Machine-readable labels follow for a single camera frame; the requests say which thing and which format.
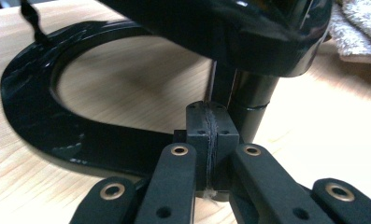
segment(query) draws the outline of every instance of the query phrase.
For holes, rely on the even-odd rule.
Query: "fabric cloth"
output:
[[[360,2],[371,2],[371,0],[344,0],[343,7],[348,14],[345,14],[341,6],[333,5],[330,34],[335,40],[340,58],[345,62],[371,63],[371,10],[369,13],[359,9],[366,8],[368,4]]]

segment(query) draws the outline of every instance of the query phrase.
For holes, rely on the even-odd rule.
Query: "curved black base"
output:
[[[150,35],[132,21],[86,21],[33,43],[7,66],[1,79],[2,104],[14,131],[54,157],[134,175],[151,175],[172,135],[85,119],[60,102],[57,80],[82,52],[109,41]]]

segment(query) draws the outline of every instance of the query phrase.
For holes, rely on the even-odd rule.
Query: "glossy black plastic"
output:
[[[277,84],[278,77],[236,72],[228,112],[244,142],[252,143]]]
[[[100,0],[156,35],[254,75],[306,72],[331,0]]]
[[[100,123],[80,117],[60,102],[57,80],[72,60],[108,41],[150,35],[132,21],[87,21],[34,43],[7,66],[2,104],[14,131],[33,147],[74,163],[151,175],[172,135]]]

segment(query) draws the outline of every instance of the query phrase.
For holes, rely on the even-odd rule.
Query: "wooden table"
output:
[[[36,7],[47,33],[79,21],[122,19],[91,0]],[[18,8],[0,10],[0,76],[32,41]],[[159,37],[125,39],[76,59],[59,91],[84,117],[172,133],[185,128],[185,105],[202,99],[209,64]],[[280,80],[255,143],[307,187],[334,177],[371,197],[371,65],[343,63],[333,42],[323,44],[306,74]],[[0,102],[0,223],[67,223],[101,176],[42,159],[11,130]],[[196,223],[235,223],[228,203],[197,199],[195,210]]]

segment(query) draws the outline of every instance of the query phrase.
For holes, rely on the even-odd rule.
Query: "black mount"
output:
[[[133,21],[86,21],[45,35],[38,25],[36,11],[27,1],[21,1],[21,13],[32,24],[36,42],[13,59],[1,80],[3,108],[14,131],[31,146],[64,161],[141,176],[136,184],[118,177],[96,184],[79,205],[72,223],[191,223],[194,196],[203,192],[205,197],[229,201],[239,223],[371,223],[371,200],[355,187],[323,179],[312,190],[303,188],[266,149],[247,143],[258,129],[280,77],[279,68],[284,71],[283,77],[291,77],[309,66],[324,37],[330,1],[320,1],[319,5],[309,1],[309,5],[280,5],[278,9],[290,11],[288,14],[278,14],[269,4],[266,11],[250,13],[254,7],[239,9],[221,0],[203,1],[206,4],[200,4],[202,7],[188,0],[176,3],[195,8],[196,17],[206,12],[207,19],[209,16],[214,19],[202,25],[192,21],[194,15],[185,19],[172,1],[145,3],[150,8],[134,11],[130,10],[133,3],[128,1],[103,2],[145,23],[155,34],[164,34],[218,61],[207,102],[196,102],[186,108],[186,131],[175,131],[172,135],[88,120],[65,108],[55,92],[63,69],[88,49],[151,33]],[[179,13],[178,18],[186,21],[182,24],[195,25],[199,35],[190,34],[203,40],[197,42],[202,46],[188,42],[191,38],[178,37],[176,25],[180,20],[175,14],[162,14],[169,19],[168,24],[163,23],[168,27],[166,31],[158,22],[164,19],[162,15],[146,14],[145,18],[155,18],[151,21],[139,17],[141,12],[157,7],[173,8]],[[240,17],[247,22],[240,22],[231,10],[239,10],[243,13]],[[282,23],[284,19],[277,15],[284,15],[289,23]],[[318,22],[296,20],[307,15]],[[279,32],[272,35],[267,33],[272,27],[267,30],[250,27],[251,19],[275,21],[269,24]],[[319,29],[313,33],[313,27]],[[217,47],[205,49],[203,43]],[[257,66],[266,58],[248,55],[260,49],[258,43],[280,46],[282,51],[273,62],[287,57],[285,52],[292,50],[297,56],[274,63],[273,67],[264,63]],[[269,49],[260,53],[273,54]],[[249,66],[258,68],[256,74],[236,69]],[[153,144],[146,148],[145,141]]]

